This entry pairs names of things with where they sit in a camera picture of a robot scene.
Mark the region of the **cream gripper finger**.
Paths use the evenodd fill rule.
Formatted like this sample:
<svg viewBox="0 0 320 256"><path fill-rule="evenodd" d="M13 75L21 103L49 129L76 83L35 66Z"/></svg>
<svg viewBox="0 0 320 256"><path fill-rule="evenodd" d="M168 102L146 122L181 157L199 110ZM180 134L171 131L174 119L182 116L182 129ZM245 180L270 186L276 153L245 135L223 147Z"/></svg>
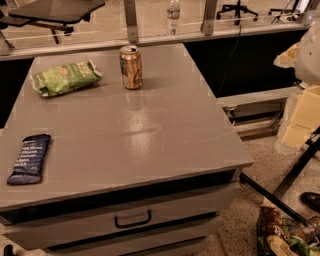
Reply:
<svg viewBox="0 0 320 256"><path fill-rule="evenodd" d="M293 68L295 66L297 46L298 44L294 44L278 55L273 64L280 68Z"/></svg>
<svg viewBox="0 0 320 256"><path fill-rule="evenodd" d="M313 86L288 98L279 130L280 143L300 149L319 126L320 86Z"/></svg>

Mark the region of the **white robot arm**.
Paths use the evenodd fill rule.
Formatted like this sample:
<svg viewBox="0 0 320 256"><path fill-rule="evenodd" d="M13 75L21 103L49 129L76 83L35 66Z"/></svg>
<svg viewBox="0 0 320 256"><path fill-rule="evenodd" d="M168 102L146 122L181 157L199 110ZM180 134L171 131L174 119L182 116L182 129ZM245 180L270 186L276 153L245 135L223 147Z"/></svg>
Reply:
<svg viewBox="0 0 320 256"><path fill-rule="evenodd" d="M320 126L320 22L316 21L301 40L278 55L273 64L293 68L304 90L285 107L285 121L278 137L283 145L301 148Z"/></svg>

